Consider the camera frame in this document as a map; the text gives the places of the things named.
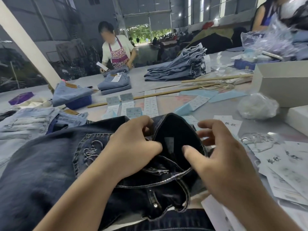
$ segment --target cardboard box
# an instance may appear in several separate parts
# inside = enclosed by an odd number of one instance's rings
[[[308,61],[257,64],[252,91],[275,99],[283,108],[308,105]]]
[[[285,122],[308,136],[308,105],[289,109]]]

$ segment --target clear plastic bag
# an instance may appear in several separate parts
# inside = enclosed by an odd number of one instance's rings
[[[265,120],[277,115],[279,104],[261,93],[253,93],[239,102],[237,110],[243,118]]]
[[[290,28],[280,22],[276,14],[266,31],[242,33],[241,40],[245,50],[253,50],[256,54],[267,51],[287,58],[298,52],[298,48],[293,46]]]

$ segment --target wooden stick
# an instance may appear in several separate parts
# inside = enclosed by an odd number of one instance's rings
[[[194,79],[194,80],[184,80],[184,81],[182,81],[182,83],[212,81],[212,80],[224,80],[224,79],[231,79],[231,78],[251,77],[251,76],[253,76],[253,74],[248,73],[248,74],[226,76],[226,77],[215,77],[215,78],[201,78],[201,79]]]
[[[210,87],[210,86],[214,86],[214,85],[218,85],[220,83],[211,83],[211,84],[206,84],[202,87]],[[190,90],[194,90],[200,88],[200,86],[193,86],[193,87],[188,87],[188,88],[182,88],[182,89],[177,89],[177,90],[172,90],[172,91],[164,91],[164,92],[160,92],[160,93],[155,93],[155,94],[151,94],[151,95],[143,95],[143,96],[136,96],[134,97],[134,100],[138,100],[138,99],[142,99],[142,98],[147,98],[147,97],[153,97],[153,96],[160,96],[160,95],[168,95],[168,94],[173,94],[173,93],[178,93],[181,91],[190,91]],[[94,107],[98,107],[98,106],[103,106],[106,105],[107,103],[99,103],[99,104],[92,104],[89,105],[87,108],[94,108]]]

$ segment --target pink apron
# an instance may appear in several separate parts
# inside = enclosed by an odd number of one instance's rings
[[[109,49],[111,53],[111,63],[113,64],[114,69],[119,69],[126,65],[126,63],[129,61],[129,58],[126,54],[125,49],[122,47],[121,42],[117,38],[118,43],[120,45],[120,49],[116,51],[112,51],[111,45],[109,44]]]

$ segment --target hair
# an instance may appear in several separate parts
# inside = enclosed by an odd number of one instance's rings
[[[111,23],[108,23],[107,21],[102,21],[98,24],[98,32],[102,33],[105,31],[109,31],[110,33],[113,33],[114,27]]]

